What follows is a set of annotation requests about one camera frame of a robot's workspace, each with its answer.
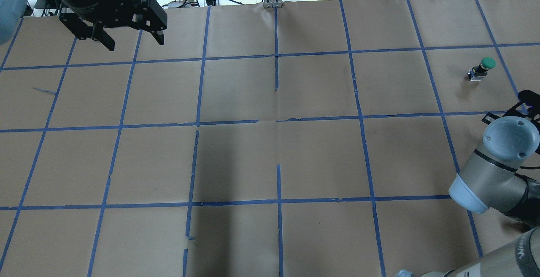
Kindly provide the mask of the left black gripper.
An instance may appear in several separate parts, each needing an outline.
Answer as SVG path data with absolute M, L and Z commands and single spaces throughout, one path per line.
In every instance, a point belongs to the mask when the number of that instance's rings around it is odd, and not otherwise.
M 131 27 L 149 32 L 159 45 L 165 44 L 167 13 L 157 0 L 133 0 L 133 6 L 131 0 L 60 1 L 71 12 L 61 11 L 59 20 L 79 40 L 98 41 L 109 51 L 114 51 L 115 41 L 104 26 Z

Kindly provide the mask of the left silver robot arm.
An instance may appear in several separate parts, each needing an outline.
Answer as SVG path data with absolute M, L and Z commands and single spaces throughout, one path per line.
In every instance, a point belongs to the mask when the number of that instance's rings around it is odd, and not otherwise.
M 157 0 L 51 0 L 58 6 L 59 20 L 79 40 L 98 41 L 108 50 L 115 41 L 106 29 L 131 27 L 151 33 L 164 45 L 167 13 Z M 1 0 L 1 43 L 14 35 L 27 0 Z

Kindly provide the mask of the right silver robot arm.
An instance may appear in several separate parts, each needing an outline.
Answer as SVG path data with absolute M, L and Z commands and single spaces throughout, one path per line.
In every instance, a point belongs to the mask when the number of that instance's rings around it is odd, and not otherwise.
M 528 117 L 493 120 L 449 195 L 473 213 L 492 208 L 530 229 L 516 240 L 457 269 L 426 272 L 425 277 L 538 277 L 539 182 L 519 175 L 521 164 L 539 147 L 539 131 Z

